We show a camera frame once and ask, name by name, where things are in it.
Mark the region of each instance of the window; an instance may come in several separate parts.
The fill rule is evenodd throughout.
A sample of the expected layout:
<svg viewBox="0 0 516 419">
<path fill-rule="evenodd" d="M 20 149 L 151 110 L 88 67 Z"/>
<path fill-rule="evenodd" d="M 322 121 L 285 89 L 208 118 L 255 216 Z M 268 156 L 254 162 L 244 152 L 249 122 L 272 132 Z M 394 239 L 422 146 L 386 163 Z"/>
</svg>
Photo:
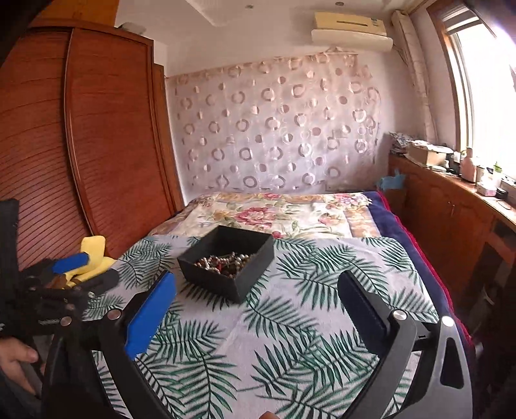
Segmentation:
<svg viewBox="0 0 516 419">
<path fill-rule="evenodd" d="M 507 175 L 516 178 L 512 51 L 459 2 L 429 12 L 440 31 L 455 82 L 457 149 L 472 147 L 480 163 L 492 167 L 498 162 Z"/>
</svg>

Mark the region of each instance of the patterned wall covering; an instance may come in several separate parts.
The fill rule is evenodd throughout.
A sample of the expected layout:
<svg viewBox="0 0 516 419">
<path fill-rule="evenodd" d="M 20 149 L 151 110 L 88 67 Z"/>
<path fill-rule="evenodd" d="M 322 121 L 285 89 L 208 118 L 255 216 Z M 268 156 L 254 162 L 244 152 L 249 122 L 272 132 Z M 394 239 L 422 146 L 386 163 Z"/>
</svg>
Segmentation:
<svg viewBox="0 0 516 419">
<path fill-rule="evenodd" d="M 275 58 L 176 76 L 184 193 L 321 193 L 375 179 L 380 93 L 358 55 Z"/>
</svg>

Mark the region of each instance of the bedspread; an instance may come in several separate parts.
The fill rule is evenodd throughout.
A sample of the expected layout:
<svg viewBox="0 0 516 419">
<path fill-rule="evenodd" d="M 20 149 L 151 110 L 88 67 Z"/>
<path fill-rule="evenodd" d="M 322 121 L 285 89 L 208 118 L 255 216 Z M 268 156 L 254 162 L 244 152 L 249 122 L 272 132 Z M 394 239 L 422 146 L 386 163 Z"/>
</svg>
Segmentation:
<svg viewBox="0 0 516 419">
<path fill-rule="evenodd" d="M 178 295 L 136 359 L 172 417 L 241 419 L 266 410 L 284 419 L 340 417 L 378 363 L 338 298 L 344 269 L 389 306 L 422 321 L 438 319 L 411 259 L 392 238 L 276 239 L 273 262 L 240 305 L 184 280 L 176 257 L 196 240 L 140 240 L 114 264 L 120 284 L 85 312 L 100 318 L 148 289 L 164 269 L 175 274 Z M 94 355 L 112 404 L 128 415 L 104 359 Z M 400 408 L 418 355 L 386 414 Z"/>
<path fill-rule="evenodd" d="M 217 192 L 196 198 L 150 235 L 202 237 L 217 225 L 275 238 L 375 237 L 378 229 L 362 194 L 280 195 Z"/>
</svg>

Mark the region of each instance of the black box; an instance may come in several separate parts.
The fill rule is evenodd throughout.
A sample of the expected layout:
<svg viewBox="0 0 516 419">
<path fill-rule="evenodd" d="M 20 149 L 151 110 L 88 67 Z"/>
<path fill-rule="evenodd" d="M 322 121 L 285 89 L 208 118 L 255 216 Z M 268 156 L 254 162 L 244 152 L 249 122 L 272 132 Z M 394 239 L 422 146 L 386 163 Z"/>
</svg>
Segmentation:
<svg viewBox="0 0 516 419">
<path fill-rule="evenodd" d="M 203 257 L 231 252 L 254 256 L 235 278 L 196 266 Z M 228 300 L 242 303 L 249 290 L 274 259 L 274 239 L 270 234 L 219 225 L 178 257 L 185 279 Z"/>
</svg>

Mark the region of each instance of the jewelry pile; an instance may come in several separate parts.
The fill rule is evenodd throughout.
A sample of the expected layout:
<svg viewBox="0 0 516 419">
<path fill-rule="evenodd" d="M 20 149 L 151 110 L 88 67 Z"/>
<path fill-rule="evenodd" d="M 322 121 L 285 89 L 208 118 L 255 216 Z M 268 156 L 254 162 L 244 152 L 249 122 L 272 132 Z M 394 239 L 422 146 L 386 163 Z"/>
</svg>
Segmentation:
<svg viewBox="0 0 516 419">
<path fill-rule="evenodd" d="M 202 257 L 195 262 L 195 265 L 211 272 L 234 278 L 253 256 L 254 254 L 236 254 L 235 252 L 231 252 L 224 256 L 212 255 L 210 257 Z"/>
</svg>

